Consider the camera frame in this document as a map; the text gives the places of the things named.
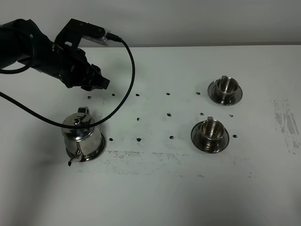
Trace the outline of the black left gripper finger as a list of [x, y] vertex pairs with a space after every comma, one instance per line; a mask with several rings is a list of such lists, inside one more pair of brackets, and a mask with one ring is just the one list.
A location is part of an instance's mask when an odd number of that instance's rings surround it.
[[95, 89], [94, 86], [81, 86], [81, 88], [85, 91], [92, 91]]
[[110, 80], [102, 76], [101, 69], [92, 64], [91, 67], [94, 70], [93, 76], [92, 76], [92, 89], [107, 89], [110, 83]]

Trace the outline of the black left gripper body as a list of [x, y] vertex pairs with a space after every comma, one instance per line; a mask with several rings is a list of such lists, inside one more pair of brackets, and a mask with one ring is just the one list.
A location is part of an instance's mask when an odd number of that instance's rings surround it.
[[52, 43], [50, 75], [67, 88], [92, 86], [93, 73], [83, 50]]

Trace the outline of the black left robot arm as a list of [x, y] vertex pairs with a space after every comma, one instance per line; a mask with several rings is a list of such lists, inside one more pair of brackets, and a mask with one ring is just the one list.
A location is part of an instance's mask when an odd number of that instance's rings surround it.
[[102, 41], [105, 29], [71, 19], [51, 41], [32, 20], [17, 19], [0, 27], [1, 69], [19, 62], [59, 79], [66, 87], [107, 89], [110, 81], [87, 61], [81, 39]]

